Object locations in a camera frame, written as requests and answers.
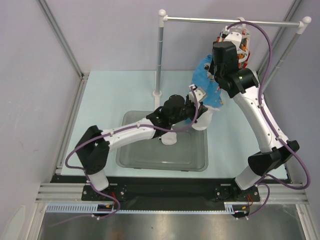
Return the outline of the white round peg hanger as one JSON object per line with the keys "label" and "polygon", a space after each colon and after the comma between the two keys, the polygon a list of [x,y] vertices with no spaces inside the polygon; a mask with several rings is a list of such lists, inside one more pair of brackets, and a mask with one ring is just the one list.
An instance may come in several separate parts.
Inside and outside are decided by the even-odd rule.
{"label": "white round peg hanger", "polygon": [[247,67],[250,57],[249,46],[251,33],[246,26],[245,23],[230,28],[225,26],[217,37],[217,42],[229,41],[237,47],[238,67],[240,69]]}

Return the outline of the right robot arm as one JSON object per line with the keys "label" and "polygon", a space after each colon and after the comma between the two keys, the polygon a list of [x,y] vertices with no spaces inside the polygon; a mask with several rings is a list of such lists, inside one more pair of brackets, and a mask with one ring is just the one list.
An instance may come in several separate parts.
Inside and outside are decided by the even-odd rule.
{"label": "right robot arm", "polygon": [[259,99],[259,82],[249,68],[239,68],[234,43],[213,43],[209,71],[219,88],[240,107],[258,142],[259,152],[248,157],[248,166],[234,179],[236,185],[230,188],[231,196],[242,201],[248,196],[249,188],[286,163],[300,146],[296,140],[289,140],[284,133],[270,127],[276,122],[268,112],[262,112],[267,106],[263,99]]}

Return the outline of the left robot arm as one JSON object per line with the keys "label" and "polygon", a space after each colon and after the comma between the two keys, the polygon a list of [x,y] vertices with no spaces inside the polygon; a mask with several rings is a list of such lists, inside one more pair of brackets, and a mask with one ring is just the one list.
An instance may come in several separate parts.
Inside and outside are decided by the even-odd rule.
{"label": "left robot arm", "polygon": [[108,154],[117,148],[142,141],[160,138],[164,145],[177,142],[173,125],[190,119],[190,127],[205,130],[212,119],[214,109],[204,105],[200,96],[172,95],[155,111],[137,122],[122,127],[100,130],[89,127],[75,147],[83,171],[93,185],[92,194],[99,200],[110,195],[109,181],[103,171]]}

